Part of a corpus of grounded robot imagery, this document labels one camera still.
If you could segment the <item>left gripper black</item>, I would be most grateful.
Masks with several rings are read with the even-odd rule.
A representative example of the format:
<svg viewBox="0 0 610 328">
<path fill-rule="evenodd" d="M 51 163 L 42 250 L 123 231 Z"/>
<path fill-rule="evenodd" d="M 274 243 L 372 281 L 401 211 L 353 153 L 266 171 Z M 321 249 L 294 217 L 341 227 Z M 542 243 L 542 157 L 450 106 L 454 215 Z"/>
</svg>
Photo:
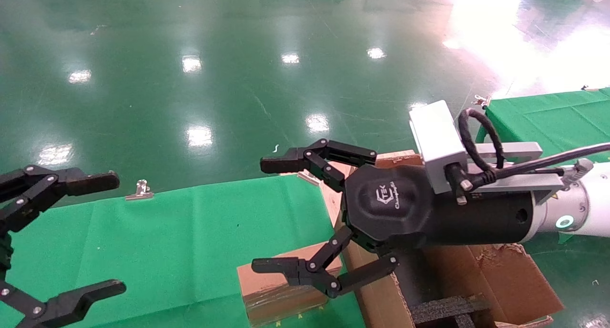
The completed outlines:
<svg viewBox="0 0 610 328">
<path fill-rule="evenodd" d="M 11 269 L 12 237 L 8 232 L 19 232 L 47 211 L 61 198 L 101 193 L 117 189 L 119 176 L 108 171 L 86 174 L 79 168 L 60 170 L 28 165 L 23 169 L 0 176 L 0 271 Z M 62 328 L 82 321 L 95 302 L 122 295 L 125 283 L 106 280 L 60 293 L 42 302 L 2 280 L 1 301 L 24 315 L 18 328 Z"/>
</svg>

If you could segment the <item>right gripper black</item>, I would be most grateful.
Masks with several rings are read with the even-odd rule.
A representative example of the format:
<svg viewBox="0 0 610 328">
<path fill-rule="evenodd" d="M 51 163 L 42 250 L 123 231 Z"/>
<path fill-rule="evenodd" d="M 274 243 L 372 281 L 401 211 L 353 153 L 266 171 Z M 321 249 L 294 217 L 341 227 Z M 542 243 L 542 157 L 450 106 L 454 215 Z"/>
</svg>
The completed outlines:
<svg viewBox="0 0 610 328">
<path fill-rule="evenodd" d="M 434 193 L 424 167 L 373 166 L 377 152 L 320 139 L 289 148 L 283 156 L 261 158 L 265 174 L 309 171 L 336 193 L 343 192 L 343 226 L 309 259 L 256 258 L 258 274 L 283 274 L 290 286 L 312 286 L 334 299 L 384 278 L 399 265 L 393 254 L 333 276 L 326 268 L 353 240 L 372 253 L 395 248 L 511 244 L 530 231 L 531 193 L 475 193 L 458 204 L 453 193 Z M 358 167 L 346 176 L 329 161 Z"/>
</svg>

